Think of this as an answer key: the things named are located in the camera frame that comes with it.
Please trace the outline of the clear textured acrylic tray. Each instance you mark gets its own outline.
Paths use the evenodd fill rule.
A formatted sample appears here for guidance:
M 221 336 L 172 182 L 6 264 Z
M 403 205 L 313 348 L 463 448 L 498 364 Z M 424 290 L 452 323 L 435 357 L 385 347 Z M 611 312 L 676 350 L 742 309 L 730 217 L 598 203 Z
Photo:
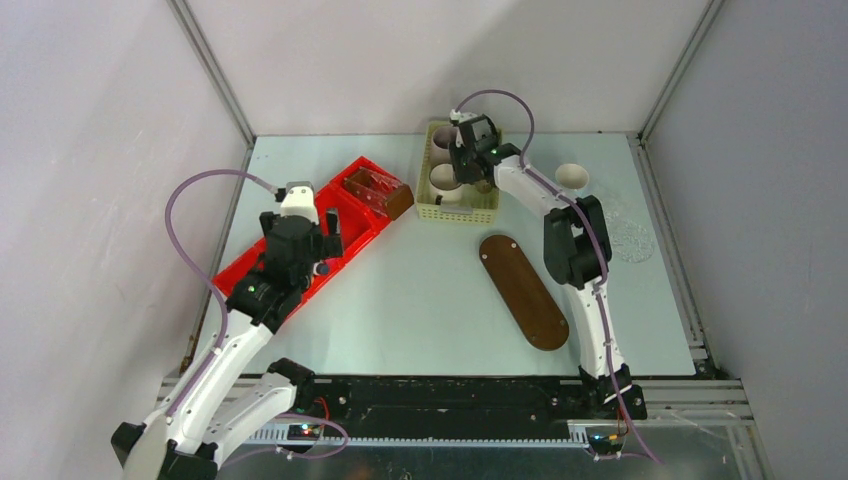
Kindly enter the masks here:
M 596 186 L 591 194 L 603 206 L 614 255 L 631 264 L 649 260 L 655 251 L 654 240 L 648 228 L 637 220 L 635 210 L 619 194 L 607 188 Z

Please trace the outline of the light blue mug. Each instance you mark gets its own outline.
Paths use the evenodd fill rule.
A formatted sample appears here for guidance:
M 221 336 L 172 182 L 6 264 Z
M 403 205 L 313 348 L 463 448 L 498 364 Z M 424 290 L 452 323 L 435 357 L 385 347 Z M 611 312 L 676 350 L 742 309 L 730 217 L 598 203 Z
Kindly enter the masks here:
M 575 197 L 582 196 L 590 183 L 590 175 L 586 168 L 576 163 L 559 165 L 555 171 L 556 182 Z

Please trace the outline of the white mug black handle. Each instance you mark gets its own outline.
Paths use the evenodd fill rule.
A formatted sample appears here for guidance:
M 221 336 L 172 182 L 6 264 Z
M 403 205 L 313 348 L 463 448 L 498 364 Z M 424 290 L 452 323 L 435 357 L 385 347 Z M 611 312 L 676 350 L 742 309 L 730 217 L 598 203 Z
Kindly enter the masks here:
M 442 163 L 431 169 L 428 189 L 433 204 L 455 206 L 463 202 L 469 185 L 456 180 L 454 168 L 450 163 Z

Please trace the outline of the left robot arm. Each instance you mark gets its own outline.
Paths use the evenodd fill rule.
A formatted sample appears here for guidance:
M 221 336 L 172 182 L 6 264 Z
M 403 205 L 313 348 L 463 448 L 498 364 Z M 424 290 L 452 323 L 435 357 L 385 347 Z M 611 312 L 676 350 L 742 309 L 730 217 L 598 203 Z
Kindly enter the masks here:
M 304 416 L 316 403 L 304 382 L 311 370 L 290 360 L 273 364 L 260 384 L 224 412 L 231 387 L 299 307 L 328 260 L 344 253 L 336 209 L 324 216 L 295 207 L 260 216 L 265 251 L 224 304 L 222 332 L 205 357 L 142 423 L 124 422 L 112 446 L 126 479 L 214 479 L 228 457 L 272 417 Z

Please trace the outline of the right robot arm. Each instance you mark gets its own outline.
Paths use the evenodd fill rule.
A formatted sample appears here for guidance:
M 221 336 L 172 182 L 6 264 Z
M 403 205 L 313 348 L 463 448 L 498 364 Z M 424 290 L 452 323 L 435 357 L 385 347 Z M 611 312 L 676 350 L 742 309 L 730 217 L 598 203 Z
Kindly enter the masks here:
M 456 130 L 448 148 L 456 181 L 485 181 L 542 221 L 544 265 L 562 286 L 577 329 L 583 408 L 596 418 L 621 415 L 631 422 L 639 415 L 641 395 L 610 320 L 612 248 L 600 200 L 567 194 L 514 144 L 503 142 L 490 117 L 453 110 L 449 122 Z

